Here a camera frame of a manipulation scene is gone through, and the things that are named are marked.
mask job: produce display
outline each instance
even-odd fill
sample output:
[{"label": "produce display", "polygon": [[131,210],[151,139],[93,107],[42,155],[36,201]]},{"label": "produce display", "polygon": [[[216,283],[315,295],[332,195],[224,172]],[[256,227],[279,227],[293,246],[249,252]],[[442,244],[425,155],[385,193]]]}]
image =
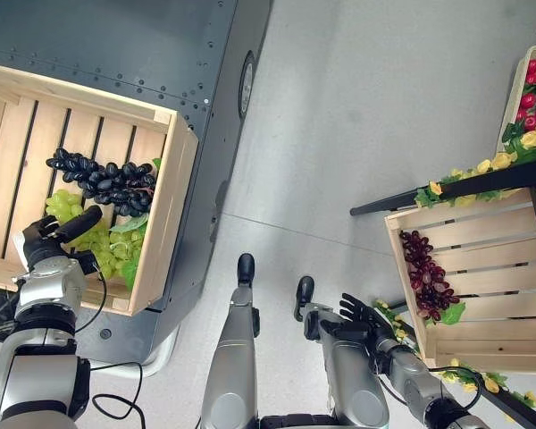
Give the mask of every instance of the produce display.
[{"label": "produce display", "polygon": [[[46,213],[65,223],[83,212],[80,202],[80,195],[59,189],[46,200]],[[146,229],[146,214],[111,230],[102,219],[68,246],[78,251],[91,250],[106,280],[119,275],[132,290]]]},{"label": "produce display", "polygon": [[403,241],[409,280],[419,308],[417,314],[424,320],[432,318],[438,322],[441,312],[448,310],[452,304],[458,304],[460,299],[454,295],[455,291],[448,282],[445,282],[445,270],[429,255],[433,250],[429,239],[421,237],[419,231],[402,231],[399,237]]},{"label": "produce display", "polygon": [[60,147],[46,164],[63,172],[63,181],[76,181],[85,198],[97,204],[114,204],[115,213],[139,217],[151,209],[156,177],[151,164],[136,166],[132,162],[121,168],[116,163],[106,166],[88,159],[80,153],[71,154]]}]

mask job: green grape bunch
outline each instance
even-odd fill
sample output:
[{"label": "green grape bunch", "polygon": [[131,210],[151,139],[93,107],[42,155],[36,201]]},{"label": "green grape bunch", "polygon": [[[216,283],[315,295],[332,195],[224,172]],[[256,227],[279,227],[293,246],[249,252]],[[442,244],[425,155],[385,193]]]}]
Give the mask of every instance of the green grape bunch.
[{"label": "green grape bunch", "polygon": [[[57,221],[63,224],[83,213],[80,203],[80,195],[59,189],[46,200],[46,213],[55,216]],[[123,277],[131,290],[141,256],[145,229],[146,226],[142,225],[133,231],[109,231],[107,223],[101,219],[89,231],[68,243],[68,246],[78,251],[91,250],[106,280],[114,276]]]}]

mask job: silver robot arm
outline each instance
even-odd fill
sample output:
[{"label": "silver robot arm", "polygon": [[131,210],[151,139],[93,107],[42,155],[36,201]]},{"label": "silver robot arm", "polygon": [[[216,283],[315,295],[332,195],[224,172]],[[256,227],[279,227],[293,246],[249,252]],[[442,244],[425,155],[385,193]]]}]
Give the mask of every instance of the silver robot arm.
[{"label": "silver robot arm", "polygon": [[89,362],[75,356],[75,323],[90,252],[67,255],[60,244],[94,226],[99,207],[58,227],[53,216],[23,232],[29,271],[16,279],[12,332],[0,350],[0,429],[74,428],[89,400]]},{"label": "silver robot arm", "polygon": [[373,308],[348,294],[342,298],[340,313],[349,320],[348,325],[355,324],[365,332],[373,371],[389,377],[417,420],[429,429],[489,429],[456,402],[408,346],[395,340],[390,325]]}]

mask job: flower garland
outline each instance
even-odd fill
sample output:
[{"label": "flower garland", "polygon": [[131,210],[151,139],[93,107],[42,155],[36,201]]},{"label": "flower garland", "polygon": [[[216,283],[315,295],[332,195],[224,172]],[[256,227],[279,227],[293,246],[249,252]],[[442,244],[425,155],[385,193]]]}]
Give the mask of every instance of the flower garland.
[{"label": "flower garland", "polygon": [[523,121],[509,123],[502,136],[505,152],[498,152],[494,159],[485,159],[475,168],[466,172],[453,169],[449,176],[440,182],[430,181],[426,188],[419,188],[415,196],[415,203],[419,207],[433,207],[437,203],[448,203],[451,206],[470,206],[474,201],[496,201],[513,195],[518,189],[489,190],[478,194],[464,195],[462,197],[441,199],[441,185],[461,181],[487,172],[503,170],[511,165],[519,165],[536,161],[536,128],[523,132]]}]

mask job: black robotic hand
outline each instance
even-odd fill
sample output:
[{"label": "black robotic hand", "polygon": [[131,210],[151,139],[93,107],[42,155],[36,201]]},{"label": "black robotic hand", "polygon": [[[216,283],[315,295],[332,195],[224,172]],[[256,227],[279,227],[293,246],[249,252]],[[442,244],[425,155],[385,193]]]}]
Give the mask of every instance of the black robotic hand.
[{"label": "black robotic hand", "polygon": [[372,307],[347,293],[343,293],[341,297],[343,299],[339,302],[339,313],[349,321],[346,326],[366,326],[364,344],[369,351],[377,350],[377,346],[384,340],[395,340],[391,325]]}]

